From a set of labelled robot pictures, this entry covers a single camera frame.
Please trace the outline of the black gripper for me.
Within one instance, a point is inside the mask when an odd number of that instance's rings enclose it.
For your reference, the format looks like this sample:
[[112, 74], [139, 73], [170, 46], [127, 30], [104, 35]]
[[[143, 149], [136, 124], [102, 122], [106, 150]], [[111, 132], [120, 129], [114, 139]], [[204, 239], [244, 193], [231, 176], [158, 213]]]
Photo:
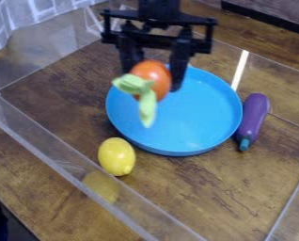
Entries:
[[102, 42], [118, 46], [122, 72], [128, 73], [143, 61], [144, 48], [171, 50], [171, 91], [182, 87], [182, 81], [191, 55], [210, 54], [214, 27], [218, 21], [186, 13], [159, 20], [143, 17], [138, 10], [110, 10], [100, 12], [104, 19]]

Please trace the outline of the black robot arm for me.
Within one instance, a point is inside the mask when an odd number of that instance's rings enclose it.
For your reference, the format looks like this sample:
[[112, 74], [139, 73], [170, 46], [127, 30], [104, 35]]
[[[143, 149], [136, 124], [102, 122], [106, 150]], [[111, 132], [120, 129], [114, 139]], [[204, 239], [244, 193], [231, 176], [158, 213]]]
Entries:
[[180, 0], [139, 0], [136, 10], [107, 8], [100, 15], [102, 42], [116, 46], [122, 71], [128, 73], [143, 61], [143, 48], [170, 50], [171, 91], [178, 91], [190, 58], [211, 53], [218, 21], [183, 13]]

